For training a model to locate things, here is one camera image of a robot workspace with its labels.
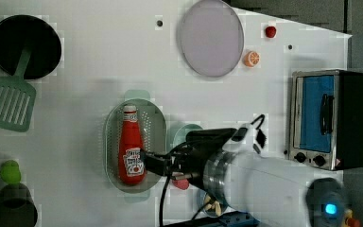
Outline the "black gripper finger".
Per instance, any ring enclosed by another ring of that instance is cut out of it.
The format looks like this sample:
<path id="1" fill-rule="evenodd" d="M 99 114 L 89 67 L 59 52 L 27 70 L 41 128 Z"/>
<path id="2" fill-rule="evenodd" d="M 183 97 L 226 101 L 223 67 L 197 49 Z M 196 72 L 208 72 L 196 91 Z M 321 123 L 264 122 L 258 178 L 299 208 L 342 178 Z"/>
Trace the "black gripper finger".
<path id="1" fill-rule="evenodd" d="M 158 154 L 155 152 L 148 152 L 146 150 L 140 150 L 140 159 L 145 160 L 146 158 L 155 158 L 155 159 L 170 159 L 171 156 L 169 154 Z"/>
<path id="2" fill-rule="evenodd" d="M 147 171 L 152 172 L 159 176 L 166 176 L 169 174 L 170 164 L 168 162 L 155 162 L 155 161 L 148 161 L 145 162 L 145 167 Z"/>

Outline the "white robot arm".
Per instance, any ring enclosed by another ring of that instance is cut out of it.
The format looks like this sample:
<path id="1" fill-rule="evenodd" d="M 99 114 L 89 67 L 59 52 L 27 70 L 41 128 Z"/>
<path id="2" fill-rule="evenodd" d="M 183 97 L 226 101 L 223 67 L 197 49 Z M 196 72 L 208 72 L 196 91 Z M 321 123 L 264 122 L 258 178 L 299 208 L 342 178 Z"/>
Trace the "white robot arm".
<path id="1" fill-rule="evenodd" d="M 347 203 L 341 183 L 306 165 L 264 157 L 266 136 L 240 129 L 190 131 L 167 154 L 142 154 L 146 169 L 185 179 L 214 200 L 271 227 L 341 227 Z"/>

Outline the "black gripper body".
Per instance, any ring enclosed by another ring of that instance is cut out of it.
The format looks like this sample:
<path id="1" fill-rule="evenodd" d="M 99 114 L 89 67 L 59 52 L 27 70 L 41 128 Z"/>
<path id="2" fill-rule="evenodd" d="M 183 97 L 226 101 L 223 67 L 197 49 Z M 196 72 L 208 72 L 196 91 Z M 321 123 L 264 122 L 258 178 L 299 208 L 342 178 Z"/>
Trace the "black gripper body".
<path id="1" fill-rule="evenodd" d="M 188 182 L 200 189 L 220 189 L 224 181 L 226 151 L 222 147 L 236 129 L 190 131 L 185 146 L 174 152 L 178 171 L 190 175 Z"/>

